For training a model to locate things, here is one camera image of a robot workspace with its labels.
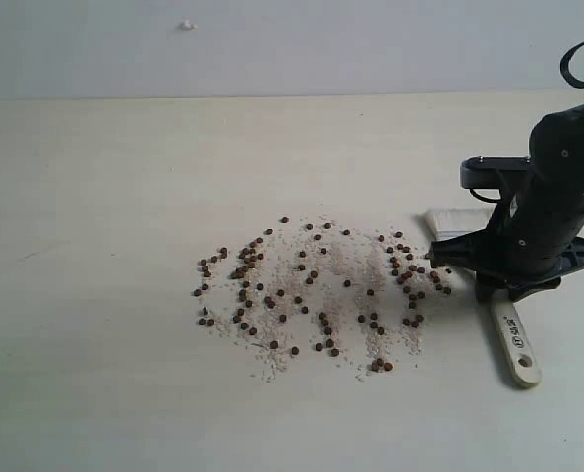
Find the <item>white table surface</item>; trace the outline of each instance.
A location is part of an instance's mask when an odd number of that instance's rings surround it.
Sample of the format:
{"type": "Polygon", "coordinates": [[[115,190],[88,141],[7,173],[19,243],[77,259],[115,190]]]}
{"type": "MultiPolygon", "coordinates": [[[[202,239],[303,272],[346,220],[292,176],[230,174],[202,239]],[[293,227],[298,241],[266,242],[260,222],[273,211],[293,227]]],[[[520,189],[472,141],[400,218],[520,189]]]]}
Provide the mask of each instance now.
{"type": "MultiPolygon", "coordinates": [[[[363,382],[355,322],[343,331],[355,365],[337,368],[297,317],[301,355],[268,383],[260,348],[196,326],[191,295],[198,259],[268,227],[285,254],[302,218],[402,228],[423,248],[413,216],[479,205],[460,189],[463,158],[525,155],[541,116],[583,100],[0,102],[0,470],[584,471],[584,272],[518,304],[544,374],[529,391],[458,275],[421,352],[397,344],[394,371],[363,382]]],[[[376,246],[357,238],[359,255],[376,246]]],[[[225,317],[216,277],[207,303],[225,317]]],[[[374,302],[394,339],[397,291],[374,302]]]]}

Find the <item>cable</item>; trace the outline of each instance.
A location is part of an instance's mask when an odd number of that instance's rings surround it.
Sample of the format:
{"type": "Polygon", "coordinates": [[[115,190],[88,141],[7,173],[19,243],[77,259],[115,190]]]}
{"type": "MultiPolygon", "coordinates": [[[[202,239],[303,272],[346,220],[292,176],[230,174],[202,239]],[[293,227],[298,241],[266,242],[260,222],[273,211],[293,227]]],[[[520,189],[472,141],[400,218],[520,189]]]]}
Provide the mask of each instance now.
{"type": "Polygon", "coordinates": [[[501,202],[501,198],[499,198],[499,199],[490,199],[489,197],[485,197],[483,195],[480,195],[478,192],[476,192],[473,189],[469,189],[469,193],[471,195],[473,195],[479,201],[485,202],[487,204],[498,204],[499,202],[501,202]]]}

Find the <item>white wall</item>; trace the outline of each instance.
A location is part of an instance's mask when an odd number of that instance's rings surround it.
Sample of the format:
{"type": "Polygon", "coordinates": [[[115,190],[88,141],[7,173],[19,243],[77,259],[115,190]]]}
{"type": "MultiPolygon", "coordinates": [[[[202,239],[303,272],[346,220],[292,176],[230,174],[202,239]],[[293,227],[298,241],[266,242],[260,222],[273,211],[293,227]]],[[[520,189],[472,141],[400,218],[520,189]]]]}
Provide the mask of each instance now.
{"type": "Polygon", "coordinates": [[[582,39],[584,0],[0,0],[0,98],[548,88],[582,39]]]}

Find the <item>brush handle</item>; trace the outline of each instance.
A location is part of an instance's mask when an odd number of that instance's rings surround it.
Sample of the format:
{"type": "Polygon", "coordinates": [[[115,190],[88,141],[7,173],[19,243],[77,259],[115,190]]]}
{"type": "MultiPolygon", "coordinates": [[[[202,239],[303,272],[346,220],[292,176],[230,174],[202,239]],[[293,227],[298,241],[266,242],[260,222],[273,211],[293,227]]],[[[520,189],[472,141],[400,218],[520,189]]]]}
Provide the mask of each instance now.
{"type": "Polygon", "coordinates": [[[490,307],[510,373],[524,388],[537,386],[541,381],[541,369],[515,306],[508,300],[505,290],[494,292],[490,307]]]}

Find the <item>tabletop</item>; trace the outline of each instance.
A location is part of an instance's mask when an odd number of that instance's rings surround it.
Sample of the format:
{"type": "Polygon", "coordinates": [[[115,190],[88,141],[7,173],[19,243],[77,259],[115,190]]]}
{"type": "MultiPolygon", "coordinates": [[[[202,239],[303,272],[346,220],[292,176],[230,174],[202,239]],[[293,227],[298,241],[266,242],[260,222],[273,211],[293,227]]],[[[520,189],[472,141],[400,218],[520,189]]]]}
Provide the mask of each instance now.
{"type": "Polygon", "coordinates": [[[421,224],[583,101],[0,102],[0,470],[584,470],[584,271],[517,304],[519,389],[421,224]]]}

